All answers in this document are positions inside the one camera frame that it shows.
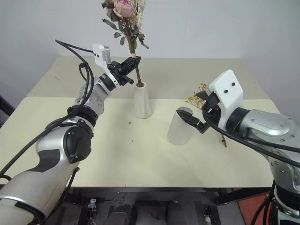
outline metal frame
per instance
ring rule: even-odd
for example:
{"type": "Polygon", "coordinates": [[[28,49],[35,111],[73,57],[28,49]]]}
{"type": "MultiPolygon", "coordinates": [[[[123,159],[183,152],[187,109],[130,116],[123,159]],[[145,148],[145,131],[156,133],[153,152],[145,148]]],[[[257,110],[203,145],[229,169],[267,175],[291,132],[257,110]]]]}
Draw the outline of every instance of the metal frame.
{"type": "Polygon", "coordinates": [[[243,199],[248,199],[254,196],[260,196],[270,191],[270,187],[248,187],[223,194],[222,190],[219,192],[219,197],[216,198],[216,204],[227,204],[243,199]]]}
{"type": "Polygon", "coordinates": [[[72,190],[96,190],[98,192],[218,192],[219,188],[204,187],[72,187],[72,190]]]}

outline white ceramic vase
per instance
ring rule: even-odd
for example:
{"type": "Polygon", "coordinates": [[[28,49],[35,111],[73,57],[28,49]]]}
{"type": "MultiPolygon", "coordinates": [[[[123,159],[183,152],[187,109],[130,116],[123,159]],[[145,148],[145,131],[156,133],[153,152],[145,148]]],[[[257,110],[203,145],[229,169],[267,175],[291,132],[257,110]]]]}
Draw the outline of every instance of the white ceramic vase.
{"type": "MultiPolygon", "coordinates": [[[[187,107],[180,107],[178,110],[184,110],[193,115],[193,111],[187,107]]],[[[182,145],[188,142],[191,136],[192,127],[188,125],[175,111],[172,122],[168,130],[168,139],[171,143],[182,145]]]]}
{"type": "Polygon", "coordinates": [[[145,119],[152,115],[148,88],[144,82],[135,84],[134,103],[136,117],[145,119]]]}

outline tabletop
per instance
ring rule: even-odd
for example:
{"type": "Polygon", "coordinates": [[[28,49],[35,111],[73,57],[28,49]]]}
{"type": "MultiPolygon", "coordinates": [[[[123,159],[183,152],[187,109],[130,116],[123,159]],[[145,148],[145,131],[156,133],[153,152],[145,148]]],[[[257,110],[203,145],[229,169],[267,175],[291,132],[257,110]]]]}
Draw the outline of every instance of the tabletop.
{"type": "MultiPolygon", "coordinates": [[[[0,129],[0,167],[54,119],[66,114],[72,97],[27,97],[0,129]]],[[[107,99],[92,138],[92,151],[79,164],[74,187],[269,187],[267,160],[254,150],[227,139],[212,128],[193,129],[184,145],[173,145],[167,131],[178,107],[201,111],[184,100],[151,100],[153,114],[134,116],[132,99],[107,99]]],[[[244,107],[278,113],[269,99],[244,100],[244,107]]],[[[34,146],[8,170],[15,176],[38,163],[34,146]]]]}
{"type": "MultiPolygon", "coordinates": [[[[84,57],[94,76],[103,74],[94,57],[84,57]]],[[[112,57],[122,62],[125,58],[112,57]]],[[[84,84],[78,71],[79,59],[59,56],[46,74],[28,93],[28,97],[77,97],[84,84]]],[[[150,99],[185,99],[200,83],[210,83],[222,72],[232,69],[243,90],[244,99],[269,99],[241,59],[164,59],[142,58],[139,71],[147,83],[150,99]]],[[[136,79],[135,71],[128,77],[136,79]]],[[[110,98],[133,98],[134,85],[114,89],[110,98]]]]}

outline black cable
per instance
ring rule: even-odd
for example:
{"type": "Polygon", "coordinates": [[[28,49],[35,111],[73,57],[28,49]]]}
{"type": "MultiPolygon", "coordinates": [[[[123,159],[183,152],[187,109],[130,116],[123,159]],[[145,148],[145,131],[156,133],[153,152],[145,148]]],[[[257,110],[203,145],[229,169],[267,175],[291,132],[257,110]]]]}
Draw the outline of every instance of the black cable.
{"type": "Polygon", "coordinates": [[[78,49],[78,50],[81,50],[81,51],[84,51],[84,52],[89,52],[89,53],[94,53],[92,50],[89,50],[89,49],[85,49],[85,48],[80,48],[80,47],[77,47],[77,46],[74,46],[74,45],[70,45],[70,44],[68,44],[68,43],[66,43],[66,42],[62,42],[62,41],[59,41],[60,43],[63,43],[64,45],[66,45],[66,46],[69,46],[69,47],[71,47],[71,48],[75,48],[75,49],[78,49]]]}
{"type": "Polygon", "coordinates": [[[79,64],[79,72],[80,72],[80,75],[82,76],[82,78],[86,81],[86,78],[84,77],[83,72],[82,72],[82,70],[81,70],[80,64],[79,64]]]}
{"type": "Polygon", "coordinates": [[[271,142],[266,142],[266,141],[254,139],[254,138],[251,138],[251,137],[245,137],[244,139],[247,140],[247,141],[251,141],[251,142],[258,143],[258,144],[270,146],[270,147],[273,147],[273,148],[283,149],[283,150],[287,150],[287,151],[300,153],[299,148],[295,148],[295,147],[292,147],[292,146],[286,146],[286,145],[282,145],[282,144],[275,144],[275,143],[271,143],[271,142]]]}
{"type": "Polygon", "coordinates": [[[4,167],[3,169],[0,171],[0,177],[5,176],[4,174],[6,173],[6,171],[15,163],[15,161],[22,155],[24,154],[24,152],[27,151],[28,148],[30,148],[36,141],[38,141],[40,138],[42,138],[43,136],[45,136],[46,134],[48,134],[50,131],[52,131],[55,127],[59,126],[63,121],[65,121],[66,119],[75,116],[76,113],[79,111],[79,109],[81,107],[83,107],[83,105],[86,103],[86,101],[90,98],[90,95],[92,94],[93,88],[94,88],[94,76],[93,76],[93,72],[89,66],[89,64],[87,63],[86,60],[84,60],[83,57],[81,57],[77,52],[75,52],[73,49],[71,49],[69,46],[67,46],[67,44],[65,44],[64,42],[55,40],[58,44],[64,46],[65,48],[67,48],[69,51],[71,51],[74,55],[76,55],[82,62],[83,62],[83,67],[85,67],[85,70],[87,72],[87,82],[86,82],[86,86],[85,86],[85,90],[84,90],[84,94],[83,94],[83,99],[82,102],[70,113],[68,113],[66,116],[56,120],[55,123],[53,123],[52,125],[50,125],[48,128],[46,128],[42,133],[40,133],[38,136],[36,136],[34,139],[32,139],[28,144],[26,144],[4,167]],[[90,91],[88,93],[88,87],[89,87],[89,80],[91,78],[91,84],[90,84],[90,91]]]}
{"type": "Polygon", "coordinates": [[[255,225],[255,222],[258,218],[259,213],[262,211],[262,209],[264,208],[264,206],[266,205],[266,199],[262,202],[262,204],[258,207],[258,209],[256,210],[252,220],[251,220],[251,224],[250,225],[255,225]]]}
{"type": "Polygon", "coordinates": [[[7,175],[2,175],[0,178],[7,179],[8,181],[10,181],[10,180],[11,180],[11,177],[10,177],[10,176],[7,176],[7,175]]]}
{"type": "Polygon", "coordinates": [[[58,203],[55,205],[55,207],[53,208],[53,210],[52,210],[51,213],[49,214],[48,218],[49,218],[50,216],[52,216],[52,215],[60,208],[60,206],[63,204],[64,200],[66,199],[67,194],[68,194],[69,191],[70,191],[70,188],[71,188],[71,185],[72,185],[73,180],[74,180],[74,178],[75,178],[75,175],[76,175],[76,173],[77,173],[78,171],[79,171],[79,167],[76,167],[76,168],[74,169],[73,173],[72,173],[71,179],[70,179],[70,181],[69,181],[69,183],[68,183],[68,185],[67,185],[66,190],[65,190],[65,191],[63,192],[63,194],[61,195],[61,197],[60,197],[58,203]]]}
{"type": "Polygon", "coordinates": [[[270,156],[270,157],[278,159],[278,160],[280,160],[280,161],[282,161],[284,163],[287,163],[287,164],[290,164],[290,165],[293,165],[295,167],[300,168],[300,163],[298,163],[296,161],[293,161],[293,160],[290,160],[288,158],[282,157],[282,156],[277,155],[277,154],[275,154],[273,152],[269,152],[269,151],[267,151],[267,150],[265,150],[263,148],[260,148],[260,147],[254,145],[254,144],[249,143],[249,142],[246,142],[243,139],[241,139],[241,138],[239,138],[237,136],[234,136],[234,135],[232,135],[232,134],[230,134],[230,133],[228,133],[228,132],[220,129],[217,125],[215,125],[213,122],[211,122],[211,120],[208,117],[208,112],[207,112],[207,110],[205,108],[202,109],[202,115],[203,115],[204,120],[207,122],[207,124],[209,126],[211,126],[214,130],[218,131],[219,133],[224,134],[226,137],[228,137],[230,139],[233,139],[234,141],[236,141],[238,143],[241,143],[241,144],[243,144],[243,145],[245,145],[245,146],[247,146],[249,148],[252,148],[252,149],[254,149],[254,150],[256,150],[256,151],[258,151],[258,152],[260,152],[260,153],[262,153],[264,155],[270,156]]]}
{"type": "Polygon", "coordinates": [[[264,211],[263,211],[263,222],[262,222],[263,225],[267,225],[268,209],[269,209],[270,202],[271,202],[272,198],[274,197],[275,186],[276,186],[276,183],[273,180],[273,184],[272,184],[269,196],[266,199],[266,206],[264,207],[264,211]]]}

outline black circular joint cap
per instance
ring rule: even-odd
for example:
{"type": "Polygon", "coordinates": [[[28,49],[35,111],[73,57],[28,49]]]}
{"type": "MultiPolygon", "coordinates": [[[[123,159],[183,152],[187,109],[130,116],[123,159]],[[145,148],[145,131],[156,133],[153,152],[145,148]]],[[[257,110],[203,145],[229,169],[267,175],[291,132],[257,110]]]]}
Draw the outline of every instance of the black circular joint cap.
{"type": "Polygon", "coordinates": [[[64,136],[64,151],[70,163],[84,160],[90,154],[90,134],[82,127],[72,127],[64,136]]]}

